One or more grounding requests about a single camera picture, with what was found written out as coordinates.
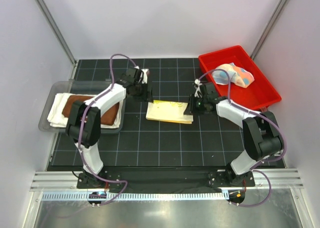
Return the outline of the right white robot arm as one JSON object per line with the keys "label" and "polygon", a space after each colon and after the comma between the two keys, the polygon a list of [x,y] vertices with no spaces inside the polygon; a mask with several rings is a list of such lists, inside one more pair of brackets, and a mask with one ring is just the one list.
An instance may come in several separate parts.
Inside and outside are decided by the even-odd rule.
{"label": "right white robot arm", "polygon": [[254,111],[220,96],[212,83],[196,79],[193,85],[195,92],[189,96],[185,115],[215,113],[242,129],[244,151],[226,165],[223,184],[240,186],[253,168],[285,151],[286,142],[272,112]]}

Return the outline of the large white towel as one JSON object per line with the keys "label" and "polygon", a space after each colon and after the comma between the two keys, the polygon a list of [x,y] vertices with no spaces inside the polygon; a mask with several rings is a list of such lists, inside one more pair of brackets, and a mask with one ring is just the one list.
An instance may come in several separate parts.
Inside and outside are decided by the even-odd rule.
{"label": "large white towel", "polygon": [[[67,98],[70,95],[85,95],[85,96],[94,97],[93,95],[88,95],[88,94],[72,94],[72,93],[66,93],[66,92],[57,93],[55,95],[53,105],[50,109],[50,112],[47,116],[47,120],[52,127],[57,127],[57,128],[65,128],[66,127],[68,118],[64,117],[62,115],[62,110],[63,110],[63,105],[66,104]],[[118,129],[120,127],[121,120],[122,120],[121,112],[122,112],[122,108],[123,108],[123,103],[124,103],[123,101],[119,102],[120,106],[119,106],[119,110],[118,110],[118,113],[116,116],[117,121],[115,122],[115,124],[114,125],[102,125],[101,124],[102,129],[111,130],[111,129]]]}

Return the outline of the yellow crocodile print towel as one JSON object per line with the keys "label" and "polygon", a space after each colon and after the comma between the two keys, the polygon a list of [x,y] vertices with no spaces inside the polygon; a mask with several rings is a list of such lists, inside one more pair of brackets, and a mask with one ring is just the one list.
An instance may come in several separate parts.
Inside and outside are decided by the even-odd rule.
{"label": "yellow crocodile print towel", "polygon": [[178,124],[192,124],[193,115],[184,114],[187,108],[186,102],[154,100],[149,102],[146,111],[146,119]]}

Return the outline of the patterned white cloth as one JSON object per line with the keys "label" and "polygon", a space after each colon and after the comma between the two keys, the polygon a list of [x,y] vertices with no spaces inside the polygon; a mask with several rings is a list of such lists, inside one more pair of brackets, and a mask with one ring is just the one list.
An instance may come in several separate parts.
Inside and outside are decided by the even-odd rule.
{"label": "patterned white cloth", "polygon": [[212,78],[218,85],[228,85],[228,77],[224,71],[229,75],[230,83],[235,84],[241,88],[247,88],[254,81],[254,76],[242,67],[236,66],[234,63],[225,63],[219,65],[216,70],[212,72]]}

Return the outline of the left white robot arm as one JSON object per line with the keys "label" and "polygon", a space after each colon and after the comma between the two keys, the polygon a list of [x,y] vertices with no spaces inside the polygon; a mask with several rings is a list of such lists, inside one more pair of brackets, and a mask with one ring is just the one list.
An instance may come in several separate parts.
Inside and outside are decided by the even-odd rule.
{"label": "left white robot arm", "polygon": [[119,183],[108,180],[103,174],[98,141],[101,136],[101,117],[114,105],[132,97],[138,102],[153,102],[150,70],[138,66],[130,67],[118,80],[96,96],[72,103],[65,132],[77,147],[82,163],[83,174],[94,188],[101,188],[105,183]]}

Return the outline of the brown towel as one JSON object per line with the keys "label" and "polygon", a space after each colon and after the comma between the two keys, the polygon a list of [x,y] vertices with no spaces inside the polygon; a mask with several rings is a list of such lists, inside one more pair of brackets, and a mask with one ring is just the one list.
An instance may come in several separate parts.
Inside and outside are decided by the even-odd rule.
{"label": "brown towel", "polygon": [[[74,101],[81,101],[84,102],[86,100],[91,99],[93,96],[91,95],[75,95],[71,94],[68,96],[65,105],[63,105],[62,115],[66,118],[69,117],[71,107]],[[116,103],[113,105],[108,111],[106,111],[103,116],[101,117],[101,124],[102,125],[115,125],[117,121],[117,115],[120,108],[120,103]]]}

